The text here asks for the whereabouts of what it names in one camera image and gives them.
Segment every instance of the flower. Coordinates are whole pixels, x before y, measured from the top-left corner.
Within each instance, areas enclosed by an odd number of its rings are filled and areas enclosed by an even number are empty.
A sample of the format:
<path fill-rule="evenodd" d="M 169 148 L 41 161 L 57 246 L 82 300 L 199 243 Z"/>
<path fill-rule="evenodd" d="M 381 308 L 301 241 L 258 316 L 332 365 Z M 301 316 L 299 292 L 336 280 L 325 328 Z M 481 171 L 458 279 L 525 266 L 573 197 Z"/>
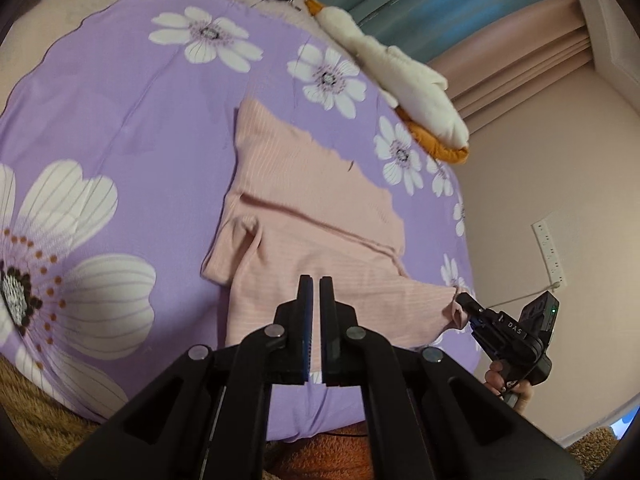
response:
<path fill-rule="evenodd" d="M 236 72 L 251 70 L 249 61 L 260 61 L 262 49 L 245 41 L 249 33 L 228 18 L 213 17 L 198 7 L 187 7 L 184 16 L 162 12 L 151 20 L 163 27 L 149 39 L 161 45 L 186 44 L 184 56 L 190 63 L 208 63 L 217 57 Z"/>
<path fill-rule="evenodd" d="M 458 202 L 453 206 L 453 219 L 456 223 L 456 234 L 462 236 L 465 233 L 465 205 L 462 203 L 462 195 L 458 193 Z"/>
<path fill-rule="evenodd" d="M 456 288 L 466 288 L 465 279 L 458 276 L 458 264 L 455 258 L 449 260 L 449 255 L 444 255 L 444 265 L 440 266 L 440 275 L 447 286 L 455 286 Z"/>
<path fill-rule="evenodd" d="M 83 178 L 73 160 L 54 162 L 14 218 L 15 189 L 14 172 L 0 164 L 0 347 L 20 335 L 15 363 L 27 378 L 76 412 L 108 417 L 126 395 L 67 349 L 98 360 L 136 351 L 154 321 L 156 272 L 129 254 L 100 254 L 67 270 L 69 254 L 115 214 L 111 179 Z"/>
<path fill-rule="evenodd" d="M 397 123 L 394 129 L 386 117 L 380 117 L 379 124 L 382 135 L 373 139 L 376 155 L 380 160 L 392 159 L 382 169 L 385 180 L 392 186 L 404 180 L 406 192 L 413 195 L 414 185 L 422 189 L 424 183 L 419 173 L 422 169 L 420 157 L 411 149 L 411 135 L 402 123 Z"/>
<path fill-rule="evenodd" d="M 431 183 L 431 189 L 436 196 L 441 196 L 443 192 L 445 196 L 453 195 L 453 184 L 444 164 L 427 156 L 427 171 L 435 175 Z"/>
<path fill-rule="evenodd" d="M 356 117 L 353 101 L 364 101 L 367 85 L 355 79 L 360 73 L 356 64 L 348 59 L 340 61 L 340 54 L 331 47 L 322 52 L 311 44 L 298 49 L 298 59 L 287 63 L 287 71 L 303 83 L 306 98 L 320 103 L 325 110 L 335 106 L 348 119 Z"/>

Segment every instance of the ribbed pink garment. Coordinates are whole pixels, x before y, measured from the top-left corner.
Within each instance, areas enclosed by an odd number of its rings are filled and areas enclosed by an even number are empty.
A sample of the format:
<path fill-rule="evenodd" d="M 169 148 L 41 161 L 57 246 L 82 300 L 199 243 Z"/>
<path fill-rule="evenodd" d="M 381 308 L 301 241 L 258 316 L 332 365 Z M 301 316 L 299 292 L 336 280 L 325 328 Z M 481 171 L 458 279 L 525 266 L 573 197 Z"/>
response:
<path fill-rule="evenodd" d="M 318 282 L 332 276 L 335 299 L 358 323 L 411 348 L 462 328 L 456 290 L 411 280 L 400 256 L 404 227 L 391 195 L 354 162 L 315 143 L 255 100 L 236 126 L 238 168 L 203 275 L 230 285 L 226 344 L 273 322 L 293 300 L 300 274 L 314 279 L 312 371 L 320 370 Z"/>

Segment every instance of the purple bedsheet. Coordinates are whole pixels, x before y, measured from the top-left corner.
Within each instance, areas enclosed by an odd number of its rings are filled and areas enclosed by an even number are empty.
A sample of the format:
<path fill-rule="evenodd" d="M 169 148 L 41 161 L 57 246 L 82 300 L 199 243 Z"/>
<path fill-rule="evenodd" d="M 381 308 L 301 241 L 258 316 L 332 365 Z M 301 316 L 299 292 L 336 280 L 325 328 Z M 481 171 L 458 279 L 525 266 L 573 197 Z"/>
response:
<path fill-rule="evenodd" d="M 103 420 L 223 340 L 227 292 L 200 265 L 245 96 L 390 189 L 413 278 L 471 288 L 453 172 L 352 62 L 232 0 L 120 0 L 55 43 L 0 117 L 0 349 L 80 415 Z M 468 328 L 436 343 L 477 365 Z M 356 388 L 276 386 L 268 438 L 363 418 Z"/>

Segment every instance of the silver rivet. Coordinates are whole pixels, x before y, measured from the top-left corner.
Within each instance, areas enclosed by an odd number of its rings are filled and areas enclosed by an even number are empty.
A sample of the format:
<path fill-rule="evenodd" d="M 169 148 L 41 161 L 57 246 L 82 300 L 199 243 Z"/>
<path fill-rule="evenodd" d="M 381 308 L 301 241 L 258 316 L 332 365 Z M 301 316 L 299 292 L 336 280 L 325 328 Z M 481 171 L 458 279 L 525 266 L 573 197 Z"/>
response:
<path fill-rule="evenodd" d="M 284 335 L 284 327 L 282 325 L 271 324 L 265 327 L 264 333 L 269 337 L 282 337 Z"/>
<path fill-rule="evenodd" d="M 427 346 L 427 348 L 422 351 L 422 357 L 430 363 L 439 363 L 442 361 L 444 354 L 435 346 Z"/>
<path fill-rule="evenodd" d="M 209 349 L 203 345 L 196 345 L 189 348 L 189 357 L 194 361 L 202 361 L 209 355 Z"/>
<path fill-rule="evenodd" d="M 364 339 L 364 336 L 366 335 L 367 331 L 361 326 L 350 326 L 347 329 L 347 337 L 349 339 Z"/>

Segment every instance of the electrical outlet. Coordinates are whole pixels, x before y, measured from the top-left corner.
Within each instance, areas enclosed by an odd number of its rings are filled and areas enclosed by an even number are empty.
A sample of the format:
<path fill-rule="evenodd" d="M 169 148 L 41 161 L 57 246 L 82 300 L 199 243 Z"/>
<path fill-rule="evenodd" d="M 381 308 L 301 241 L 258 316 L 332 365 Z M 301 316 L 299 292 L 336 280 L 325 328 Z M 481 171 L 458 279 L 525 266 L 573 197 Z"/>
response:
<path fill-rule="evenodd" d="M 560 264 L 560 256 L 549 232 L 549 227 L 544 220 L 536 222 L 532 227 L 533 232 L 536 234 L 538 244 L 540 245 L 540 250 L 542 251 L 542 257 L 545 261 L 546 272 L 549 274 L 549 280 L 551 280 L 551 283 L 560 283 L 559 288 L 566 286 L 566 278 L 564 276 L 564 270 L 562 270 L 562 265 Z"/>

